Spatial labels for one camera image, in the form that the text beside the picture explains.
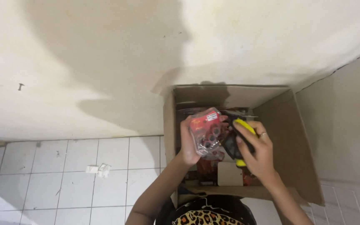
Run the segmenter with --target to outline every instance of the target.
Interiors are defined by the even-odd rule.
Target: red packaging
[[[195,150],[199,155],[205,156],[220,146],[217,139],[221,134],[220,112],[213,107],[191,117],[190,132]]]

